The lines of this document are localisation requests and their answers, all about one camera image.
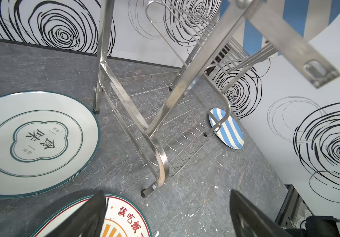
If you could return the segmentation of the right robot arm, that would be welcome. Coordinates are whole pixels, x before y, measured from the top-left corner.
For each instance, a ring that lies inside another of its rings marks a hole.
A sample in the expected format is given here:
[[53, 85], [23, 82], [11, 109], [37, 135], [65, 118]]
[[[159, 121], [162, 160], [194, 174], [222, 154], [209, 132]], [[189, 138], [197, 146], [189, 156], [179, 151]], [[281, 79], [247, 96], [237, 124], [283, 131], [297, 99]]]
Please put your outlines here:
[[333, 216], [309, 216], [305, 228], [282, 227], [292, 237], [340, 237], [337, 223], [339, 219]]

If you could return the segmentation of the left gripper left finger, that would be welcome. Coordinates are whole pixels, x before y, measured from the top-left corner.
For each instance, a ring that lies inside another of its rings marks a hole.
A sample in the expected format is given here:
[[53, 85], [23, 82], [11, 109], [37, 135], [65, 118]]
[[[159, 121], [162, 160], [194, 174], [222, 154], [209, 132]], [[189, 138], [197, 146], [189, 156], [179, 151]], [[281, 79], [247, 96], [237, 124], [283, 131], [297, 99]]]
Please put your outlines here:
[[47, 236], [99, 237], [105, 220], [108, 202], [103, 191], [97, 192]]

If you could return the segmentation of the blue white striped plate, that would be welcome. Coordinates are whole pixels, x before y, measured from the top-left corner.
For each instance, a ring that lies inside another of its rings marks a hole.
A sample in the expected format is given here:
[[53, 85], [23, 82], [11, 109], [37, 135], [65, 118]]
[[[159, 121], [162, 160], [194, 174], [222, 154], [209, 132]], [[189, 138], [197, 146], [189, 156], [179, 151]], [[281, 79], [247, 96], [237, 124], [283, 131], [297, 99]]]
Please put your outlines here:
[[[306, 40], [324, 31], [340, 14], [340, 0], [267, 0], [266, 3]], [[248, 20], [235, 31], [234, 39], [250, 55], [269, 43]]]

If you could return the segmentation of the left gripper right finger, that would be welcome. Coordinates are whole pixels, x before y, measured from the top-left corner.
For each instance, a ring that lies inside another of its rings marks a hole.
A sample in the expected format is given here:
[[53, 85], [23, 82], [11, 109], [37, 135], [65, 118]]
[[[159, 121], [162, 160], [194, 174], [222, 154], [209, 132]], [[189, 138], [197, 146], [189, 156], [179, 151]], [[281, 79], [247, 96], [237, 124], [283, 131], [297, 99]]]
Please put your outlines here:
[[289, 237], [239, 191], [230, 192], [230, 216], [237, 237]]

